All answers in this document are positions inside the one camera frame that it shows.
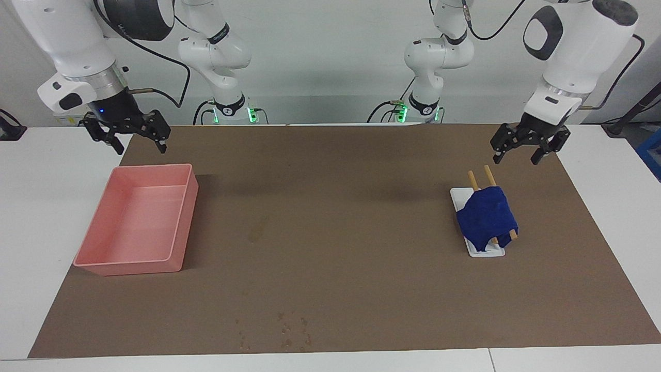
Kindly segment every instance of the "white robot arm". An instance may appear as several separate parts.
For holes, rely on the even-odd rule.
[[[408,96],[408,121],[432,120],[443,91],[441,70],[468,66],[475,55],[461,0],[439,0],[435,14],[434,24],[442,35],[416,40],[406,49],[404,61],[415,73]]]
[[[622,0],[585,0],[538,10],[525,29],[524,44],[532,56],[547,62],[547,69],[520,124],[501,125],[491,140],[494,162],[522,145],[539,146],[533,164],[560,151],[570,135],[564,122],[622,53],[637,23],[636,9]]]
[[[105,16],[138,40],[162,40],[174,23],[171,0],[105,0]],[[38,93],[55,112],[87,104],[92,113],[82,123],[92,139],[124,151],[115,133],[136,133],[152,139],[161,152],[170,127],[159,111],[143,114],[130,94],[105,37],[93,0],[13,0],[36,43],[53,59],[57,73]],[[109,128],[105,132],[100,124]]]
[[[249,99],[231,71],[248,66],[252,58],[250,49],[225,22],[217,1],[182,0],[182,4],[189,26],[199,35],[181,40],[179,56],[208,82],[220,123],[255,122]]]

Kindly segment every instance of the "pink plastic tray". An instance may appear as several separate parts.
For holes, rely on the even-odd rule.
[[[113,169],[73,265],[105,276],[181,270],[197,194],[190,164]]]

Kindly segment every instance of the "table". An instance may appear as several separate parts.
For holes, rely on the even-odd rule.
[[[572,126],[560,159],[651,318],[661,322],[656,283],[661,252],[661,185],[625,140],[596,126]],[[128,137],[122,137],[126,143]],[[31,128],[0,146],[0,359],[22,359],[41,327],[120,156],[82,128]],[[657,371],[661,346],[468,349],[203,355],[2,361],[0,371]]]

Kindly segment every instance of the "blue cloth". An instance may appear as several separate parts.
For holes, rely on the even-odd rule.
[[[457,212],[457,221],[463,235],[478,252],[484,252],[494,237],[498,238],[498,245],[505,248],[512,241],[510,230],[519,232],[505,193],[498,186],[475,191],[464,209]]]

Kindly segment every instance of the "black cable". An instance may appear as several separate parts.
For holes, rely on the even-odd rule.
[[[380,121],[380,122],[383,122],[383,119],[385,119],[385,115],[390,114],[390,117],[393,117],[393,114],[395,114],[395,113],[397,113],[397,112],[398,112],[397,110],[386,111],[385,114],[383,114],[383,116],[381,117],[381,121]]]
[[[661,103],[661,99],[659,99],[657,102],[655,102],[655,103],[653,103],[653,104],[651,104],[651,105],[645,107],[645,108],[644,108],[643,110],[641,110],[637,115],[640,115],[640,114],[644,113],[644,112],[647,111],[647,110],[651,110],[651,109],[653,109],[654,106],[658,105],[659,103]],[[621,117],[619,117],[619,118],[615,118],[615,119],[606,120],[606,121],[603,122],[603,123],[604,123],[604,124],[609,124],[609,123],[611,123],[611,122],[618,121],[618,120],[620,120],[621,118],[623,118],[623,116],[621,116]]]
[[[633,57],[629,60],[629,62],[624,66],[622,71],[620,71],[619,75],[615,78],[615,81],[613,82],[613,85],[611,85],[611,89],[608,89],[608,93],[606,93],[606,97],[603,98],[602,103],[597,106],[597,107],[586,107],[586,108],[580,108],[579,110],[600,110],[603,108],[603,106],[606,104],[606,101],[611,97],[611,93],[613,93],[613,90],[615,89],[615,86],[619,83],[619,80],[622,78],[625,72],[629,69],[629,67],[633,64],[633,62],[640,56],[642,53],[642,50],[645,48],[645,40],[641,38],[640,36],[634,34],[633,38],[638,40],[641,43],[640,48],[638,48],[638,51],[636,54],[633,55]]]
[[[376,108],[371,112],[371,114],[369,114],[368,121],[366,121],[366,122],[370,122],[371,119],[372,119],[372,117],[374,116],[374,114],[375,114],[375,113],[376,113],[381,107],[383,107],[383,106],[387,106],[387,105],[392,105],[392,103],[390,103],[390,101],[386,101],[386,102],[380,103],[378,106],[376,106]]]
[[[198,33],[198,34],[200,33],[200,32],[197,31],[195,28],[192,28],[192,27],[188,26],[187,24],[185,24],[184,21],[182,21],[181,19],[179,19],[179,17],[178,17],[177,15],[175,15],[175,19],[176,19],[176,21],[179,22],[183,27],[186,27],[188,30],[191,30],[192,32],[195,32],[195,33]]]
[[[204,125],[204,114],[206,114],[206,113],[212,113],[212,114],[215,115],[215,111],[214,111],[214,110],[211,110],[211,109],[209,109],[209,110],[204,110],[204,112],[202,112],[202,116],[200,116],[200,124],[201,124],[201,125]]]
[[[204,107],[205,105],[211,105],[211,103],[209,103],[209,101],[204,101],[200,103],[200,106],[198,106],[197,110],[195,110],[195,115],[193,116],[193,125],[195,125],[196,122],[198,121],[198,115],[200,114],[202,107]]]
[[[172,97],[170,97],[169,95],[163,93],[162,91],[159,91],[159,92],[160,92],[159,94],[163,94],[164,96],[170,98],[171,101],[175,104],[175,106],[176,106],[178,109],[180,109],[180,108],[181,108],[181,104],[183,104],[183,102],[184,102],[184,98],[186,97],[186,92],[188,91],[188,84],[190,83],[190,68],[189,68],[186,64],[184,64],[183,62],[180,62],[180,61],[174,60],[174,59],[172,59],[172,58],[170,58],[170,57],[167,57],[167,56],[164,56],[164,55],[162,55],[162,54],[160,54],[160,53],[158,53],[158,52],[155,52],[155,51],[153,51],[153,50],[147,48],[146,46],[143,46],[143,45],[141,45],[141,44],[138,44],[137,42],[135,42],[135,40],[133,40],[131,37],[129,37],[129,36],[128,36],[128,35],[127,35],[127,34],[126,34],[121,28],[115,26],[114,24],[112,24],[112,23],[110,22],[110,20],[106,17],[106,15],[104,15],[103,12],[101,11],[101,7],[98,5],[98,0],[94,0],[94,6],[95,6],[95,8],[97,9],[98,15],[101,17],[101,19],[103,19],[103,21],[104,21],[104,22],[105,22],[110,28],[112,28],[114,32],[117,32],[117,34],[119,34],[124,40],[130,42],[130,43],[133,44],[134,46],[137,46],[138,48],[144,50],[144,51],[147,52],[147,53],[153,54],[154,56],[157,56],[157,57],[159,57],[159,58],[162,58],[162,59],[164,59],[164,60],[166,60],[166,61],[168,61],[168,62],[172,62],[172,63],[174,63],[174,64],[180,65],[180,66],[182,66],[184,69],[186,69],[186,83],[184,83],[184,89],[183,89],[182,92],[181,92],[181,99],[179,100],[179,103],[176,103],[176,101],[175,101]]]
[[[18,119],[16,119],[16,118],[14,117],[14,115],[8,113],[7,111],[5,111],[5,110],[3,110],[3,109],[0,109],[0,113],[5,114],[6,117],[8,117],[8,118],[10,118],[11,120],[13,120],[13,121],[14,121],[16,124],[18,124],[19,126],[23,126],[23,125],[20,123],[20,121],[18,121]]]
[[[466,4],[466,0],[461,0],[461,3],[463,4],[464,7],[466,7],[466,9],[468,9],[468,5]],[[491,39],[493,39],[494,37],[496,37],[496,35],[500,34],[500,31],[502,31],[502,29],[505,28],[505,26],[507,26],[507,24],[510,22],[510,20],[512,20],[512,17],[514,17],[516,12],[519,11],[519,9],[521,8],[521,6],[524,3],[525,3],[525,0],[521,0],[519,5],[517,5],[516,8],[514,8],[514,11],[512,11],[512,14],[510,14],[510,16],[507,17],[507,19],[505,20],[505,23],[503,23],[502,26],[493,35],[487,36],[486,38],[483,38],[482,36],[479,36],[478,34],[476,34],[475,31],[473,30],[473,22],[470,21],[470,18],[467,19],[466,21],[468,23],[469,30],[471,30],[471,34],[473,34],[473,36],[475,36],[475,38],[478,39],[478,40],[491,40]]]
[[[267,124],[271,124],[270,122],[268,122],[268,114],[266,113],[266,110],[264,110],[264,109],[255,109],[254,111],[255,111],[256,113],[258,113],[258,112],[260,112],[260,111],[263,112],[263,113],[264,113],[264,117],[266,118],[266,123],[267,123]]]
[[[179,22],[183,27],[186,27],[186,28],[190,29],[190,27],[188,27],[188,25],[185,24],[184,21],[180,20],[179,17],[177,17],[176,15],[175,15],[175,19],[176,19],[176,21]]]
[[[411,88],[411,85],[413,85],[413,81],[415,81],[415,76],[413,77],[413,79],[411,79],[411,82],[408,83],[408,86],[407,86],[406,89],[404,89],[404,93],[402,93],[401,97],[399,97],[400,101],[404,99],[405,95],[407,95],[408,90]],[[388,118],[388,122],[390,122],[390,120],[393,120],[393,114],[392,113],[390,114],[390,117]]]

